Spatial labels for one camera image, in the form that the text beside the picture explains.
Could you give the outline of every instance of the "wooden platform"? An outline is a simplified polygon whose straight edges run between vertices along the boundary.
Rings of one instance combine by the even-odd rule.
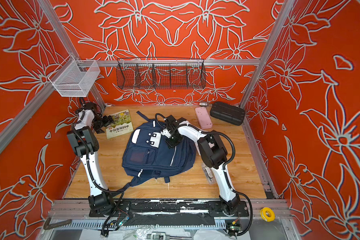
[[[108,115],[129,109],[134,128],[145,122],[136,111],[142,112],[148,118],[154,118],[155,113],[162,113],[164,116],[172,114],[176,119],[186,118],[191,124],[199,127],[194,108],[195,106],[116,106],[106,108],[104,114]],[[216,118],[211,119],[213,127],[208,130],[227,134],[235,145],[236,156],[233,162],[228,165],[235,189],[245,193],[250,198],[266,198],[242,127],[234,126]],[[96,137],[100,144],[99,164],[104,180],[110,190],[120,189],[132,179],[126,175],[121,166],[122,156],[130,134],[107,139],[106,134],[103,133],[96,134]],[[231,156],[230,145],[224,138],[223,142],[229,158]],[[219,188],[217,184],[208,184],[201,164],[201,157],[197,155],[193,168],[171,177],[169,184],[166,184],[162,178],[151,179],[139,186],[130,187],[125,191],[124,198],[218,198]],[[88,195],[89,183],[84,165],[81,164],[68,188],[66,197],[87,198]]]

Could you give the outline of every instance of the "metal base plate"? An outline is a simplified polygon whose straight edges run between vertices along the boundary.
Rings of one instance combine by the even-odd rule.
[[[221,201],[209,201],[208,202],[209,215],[211,217],[228,217],[221,208]],[[248,217],[248,208],[247,204],[244,201],[240,202],[240,205],[237,207],[237,213],[232,217]]]
[[[126,213],[129,213],[129,209],[130,209],[130,205],[131,205],[131,202],[130,201],[124,201],[124,200],[121,200],[121,203],[119,205],[119,209],[121,209],[121,214],[120,214],[120,219],[123,219],[124,217],[127,216]],[[89,212],[89,216],[90,217],[107,217],[103,214],[97,214],[95,211],[93,211],[91,209],[91,211]],[[119,216],[119,211],[116,211],[116,213],[113,215],[114,217],[118,217]]]

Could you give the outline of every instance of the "book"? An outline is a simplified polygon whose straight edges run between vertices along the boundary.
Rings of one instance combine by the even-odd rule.
[[[107,127],[107,138],[116,137],[133,131],[131,116],[128,109],[111,114],[111,117],[115,123]]]

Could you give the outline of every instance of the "backpack zipper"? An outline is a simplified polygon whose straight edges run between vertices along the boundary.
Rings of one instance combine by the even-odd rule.
[[[171,164],[169,166],[172,166],[172,164],[173,164],[173,159],[175,158],[175,154],[176,154],[176,148],[177,148],[177,146],[175,146],[175,152],[173,153],[172,161],[171,161]]]

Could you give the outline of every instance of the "black wire basket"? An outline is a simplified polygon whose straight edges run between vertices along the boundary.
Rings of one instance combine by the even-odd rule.
[[[190,58],[119,58],[117,86],[121,89],[203,89],[203,59]]]

